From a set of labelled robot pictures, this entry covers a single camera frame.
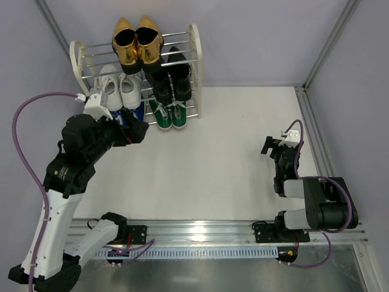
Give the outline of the green canvas sneaker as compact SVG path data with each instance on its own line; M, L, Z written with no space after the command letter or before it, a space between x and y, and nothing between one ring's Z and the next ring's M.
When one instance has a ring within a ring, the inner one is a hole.
M173 126L178 130L183 129L187 124L186 102L173 100L170 108Z
M153 112L154 118L156 119L157 126L160 130L167 131L172 127L171 117L162 103L157 100L150 100L149 106Z

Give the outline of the white sneaker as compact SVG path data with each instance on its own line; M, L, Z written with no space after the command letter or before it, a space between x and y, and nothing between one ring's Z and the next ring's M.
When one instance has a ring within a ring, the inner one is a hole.
M139 72L132 75L125 73L119 75L119 90L125 108L134 110L140 106L142 81Z
M109 111L120 110L123 107L123 102L119 90L119 74L116 67L112 64L104 65L98 80L100 89L108 95L107 109Z

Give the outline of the black loafer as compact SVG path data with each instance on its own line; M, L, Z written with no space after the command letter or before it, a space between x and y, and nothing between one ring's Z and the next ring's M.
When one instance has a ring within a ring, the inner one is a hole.
M153 89L156 100L164 106L169 105L173 99L173 92L167 68L161 67L155 73L146 73L145 77Z
M191 99L191 69L183 53L179 53L179 49L172 46L169 50L171 55L168 56L169 63L175 63L168 67L171 81L174 89L174 98L180 102L186 102Z

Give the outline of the cream metal shoe rack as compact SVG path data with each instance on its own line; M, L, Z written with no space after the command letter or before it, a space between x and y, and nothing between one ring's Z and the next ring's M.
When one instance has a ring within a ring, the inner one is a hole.
M190 67L191 99L186 102L187 117L202 118L203 55L198 26L191 23L186 31L166 33L161 57L163 67L187 64ZM99 78L105 76L100 70L107 64L116 66L116 74L122 73L119 59L111 43L85 45L72 41L69 55L74 76L84 94L89 95L100 87Z

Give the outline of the gold shoe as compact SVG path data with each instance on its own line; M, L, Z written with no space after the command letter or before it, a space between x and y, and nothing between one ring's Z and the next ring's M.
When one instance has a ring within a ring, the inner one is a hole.
M143 71L147 74L156 73L163 61L161 57L164 46L162 32L149 16L143 15L136 30L136 36Z
M120 18L115 26L112 49L125 74L133 75L140 72L136 31L126 18Z

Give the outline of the blue canvas sneaker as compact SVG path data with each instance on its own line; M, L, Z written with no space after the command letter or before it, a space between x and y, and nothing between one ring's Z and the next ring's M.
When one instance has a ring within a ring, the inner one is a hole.
M133 110L133 115L139 121L144 121L145 119L145 103L141 102L140 105Z
M123 127L127 126L126 120L125 120L124 115L123 115L121 110L111 111L111 116L116 120L116 122L119 125L121 125Z

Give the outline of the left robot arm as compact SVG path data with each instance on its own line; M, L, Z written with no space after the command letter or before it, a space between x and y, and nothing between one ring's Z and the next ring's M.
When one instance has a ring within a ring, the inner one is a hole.
M138 144L145 137L148 123L132 113L124 113L124 118L124 125L88 114L67 120L59 152L47 166L41 186L44 203L32 245L24 261L10 269L10 280L35 291L70 291L82 268L103 247L144 243L138 227L107 212L81 240L65 245L74 212L95 174L94 165L110 148Z

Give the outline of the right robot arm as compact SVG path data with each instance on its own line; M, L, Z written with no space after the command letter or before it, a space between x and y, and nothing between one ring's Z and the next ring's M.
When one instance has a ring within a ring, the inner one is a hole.
M275 163L274 191L282 198L297 198L304 201L304 208L280 211L274 222L265 224L262 233L269 233L269 240L308 242L305 231L342 231L355 229L359 217L342 177L298 178L294 162L300 158L298 143L268 136L261 154L271 151Z

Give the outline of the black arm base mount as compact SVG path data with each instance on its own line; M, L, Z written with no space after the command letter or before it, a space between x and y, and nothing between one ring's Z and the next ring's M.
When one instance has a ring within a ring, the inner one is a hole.
M127 225L120 243L125 246L143 245L146 243L147 230L146 225Z

